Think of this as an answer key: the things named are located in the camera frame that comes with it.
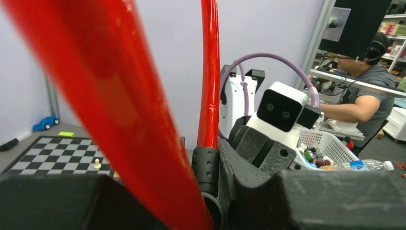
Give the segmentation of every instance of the white chess pawn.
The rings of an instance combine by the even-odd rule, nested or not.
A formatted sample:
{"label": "white chess pawn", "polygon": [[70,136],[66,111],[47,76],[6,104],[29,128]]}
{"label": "white chess pawn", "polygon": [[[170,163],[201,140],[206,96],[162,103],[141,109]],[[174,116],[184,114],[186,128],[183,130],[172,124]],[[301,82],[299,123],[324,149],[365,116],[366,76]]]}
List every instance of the white chess pawn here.
{"label": "white chess pawn", "polygon": [[102,164],[100,164],[99,159],[96,158],[96,159],[94,160],[94,166],[93,166],[93,167],[94,167],[95,169],[100,169],[100,168],[101,168],[101,165],[102,165]]}

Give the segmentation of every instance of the person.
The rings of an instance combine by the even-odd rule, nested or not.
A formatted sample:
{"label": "person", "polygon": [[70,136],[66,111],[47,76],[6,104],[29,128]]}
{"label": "person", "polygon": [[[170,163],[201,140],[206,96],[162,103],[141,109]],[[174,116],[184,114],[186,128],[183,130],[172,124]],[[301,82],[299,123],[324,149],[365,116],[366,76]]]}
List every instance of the person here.
{"label": "person", "polygon": [[[386,35],[378,32],[373,38],[373,43],[378,44],[374,47],[379,52],[377,50],[367,52],[366,61],[338,59],[338,69],[347,72],[354,78],[394,88],[395,82],[391,74],[379,64],[389,46],[389,40]],[[352,152],[358,156],[365,143],[374,137],[384,120],[390,115],[393,105],[393,97],[349,87],[343,96],[342,103],[324,104],[321,106],[321,111],[325,117],[330,119],[358,123],[357,129],[365,136],[364,141],[353,141]]]}

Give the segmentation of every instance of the camera lens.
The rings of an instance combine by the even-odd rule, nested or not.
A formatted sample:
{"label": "camera lens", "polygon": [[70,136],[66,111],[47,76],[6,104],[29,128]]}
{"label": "camera lens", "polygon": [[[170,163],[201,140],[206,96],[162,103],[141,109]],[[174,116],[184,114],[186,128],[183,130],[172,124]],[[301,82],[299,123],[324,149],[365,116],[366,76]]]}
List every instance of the camera lens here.
{"label": "camera lens", "polygon": [[282,119],[289,119],[291,117],[291,115],[288,112],[282,112]]}
{"label": "camera lens", "polygon": [[271,103],[267,104],[266,109],[268,110],[268,112],[272,112],[273,111],[273,105]]}

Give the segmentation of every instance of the chair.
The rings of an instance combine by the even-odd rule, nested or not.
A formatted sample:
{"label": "chair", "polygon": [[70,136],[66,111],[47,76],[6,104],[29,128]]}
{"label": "chair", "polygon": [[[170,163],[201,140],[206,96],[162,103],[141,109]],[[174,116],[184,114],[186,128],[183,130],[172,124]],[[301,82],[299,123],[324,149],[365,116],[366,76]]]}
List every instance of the chair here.
{"label": "chair", "polygon": [[376,131],[376,133],[374,134],[374,136],[373,136],[372,138],[370,138],[370,139],[367,141],[367,143],[365,143],[365,145],[363,145],[363,146],[361,147],[360,153],[361,153],[361,151],[365,148],[365,146],[367,146],[367,145],[369,144],[369,142],[370,142],[372,139],[375,138],[375,136],[379,133],[379,131],[381,131],[381,129],[382,129],[383,127],[385,127],[385,125],[386,125],[387,123],[388,123],[388,120],[384,120],[384,121],[382,122],[382,125],[379,127],[378,131]]}

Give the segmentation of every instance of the blue bottle label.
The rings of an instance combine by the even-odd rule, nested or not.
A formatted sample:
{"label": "blue bottle label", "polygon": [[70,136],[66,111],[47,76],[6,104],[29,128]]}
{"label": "blue bottle label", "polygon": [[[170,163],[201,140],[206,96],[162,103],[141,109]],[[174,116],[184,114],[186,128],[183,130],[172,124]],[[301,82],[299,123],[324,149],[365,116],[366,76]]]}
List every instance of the blue bottle label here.
{"label": "blue bottle label", "polygon": [[362,161],[352,161],[350,162],[350,167],[353,171],[367,171],[367,167],[365,167]]}

